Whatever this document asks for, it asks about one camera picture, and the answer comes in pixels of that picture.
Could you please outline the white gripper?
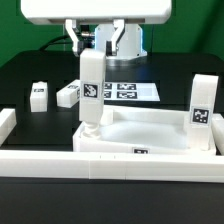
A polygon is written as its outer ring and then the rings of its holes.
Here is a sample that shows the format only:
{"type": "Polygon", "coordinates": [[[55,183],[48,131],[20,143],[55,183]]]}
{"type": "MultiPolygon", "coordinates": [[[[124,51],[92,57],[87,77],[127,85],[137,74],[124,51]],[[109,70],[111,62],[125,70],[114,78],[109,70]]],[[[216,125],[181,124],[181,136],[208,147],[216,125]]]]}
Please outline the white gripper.
{"type": "Polygon", "coordinates": [[[106,55],[117,55],[117,44],[127,23],[164,24],[171,16],[172,0],[21,0],[21,12],[34,24],[63,24],[79,56],[83,42],[77,36],[77,22],[113,22],[115,32],[106,42],[106,55]]]}

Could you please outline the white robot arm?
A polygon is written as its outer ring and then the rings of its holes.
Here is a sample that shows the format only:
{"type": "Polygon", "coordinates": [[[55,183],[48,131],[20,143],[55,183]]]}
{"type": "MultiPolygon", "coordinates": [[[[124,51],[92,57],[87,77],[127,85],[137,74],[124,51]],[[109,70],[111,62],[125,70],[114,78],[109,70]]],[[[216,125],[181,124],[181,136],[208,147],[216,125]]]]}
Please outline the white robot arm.
{"type": "Polygon", "coordinates": [[[64,24],[79,56],[86,48],[77,36],[80,25],[96,25],[94,47],[109,60],[144,57],[140,24],[164,24],[172,0],[21,0],[23,15],[33,24],[64,24]]]}

